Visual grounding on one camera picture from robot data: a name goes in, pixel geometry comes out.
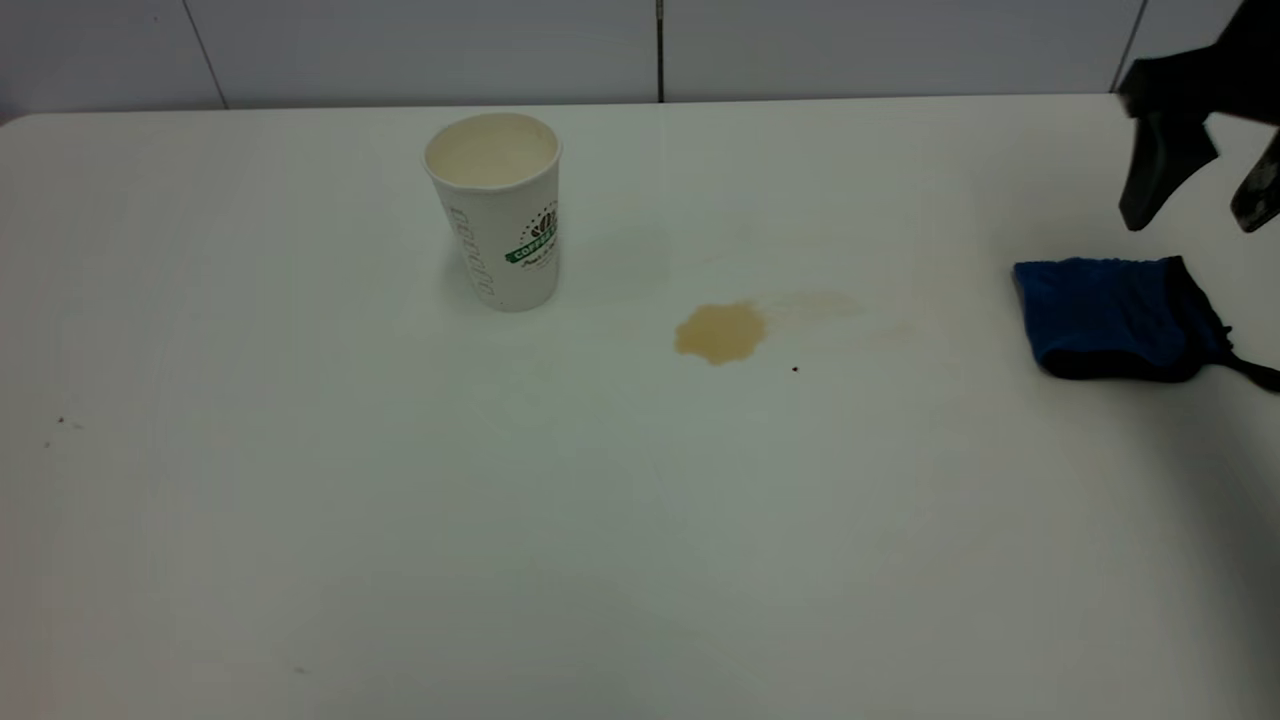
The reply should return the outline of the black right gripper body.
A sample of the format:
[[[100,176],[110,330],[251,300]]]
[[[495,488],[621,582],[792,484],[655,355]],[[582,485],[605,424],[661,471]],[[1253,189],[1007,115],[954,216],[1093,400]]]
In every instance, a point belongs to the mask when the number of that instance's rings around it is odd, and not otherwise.
[[[1133,63],[1117,88],[1130,118],[1203,123],[1215,113],[1279,123],[1279,3],[1243,1],[1204,47]]]

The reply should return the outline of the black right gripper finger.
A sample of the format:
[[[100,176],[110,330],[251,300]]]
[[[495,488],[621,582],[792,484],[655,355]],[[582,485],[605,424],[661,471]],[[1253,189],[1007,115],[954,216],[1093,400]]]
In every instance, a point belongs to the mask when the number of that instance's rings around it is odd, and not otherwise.
[[[1276,131],[1231,197],[1231,215],[1245,233],[1258,231],[1279,215],[1279,155]]]
[[[1143,231],[1166,201],[1219,158],[1206,113],[1155,111],[1135,118],[1135,141],[1119,209],[1129,231]]]

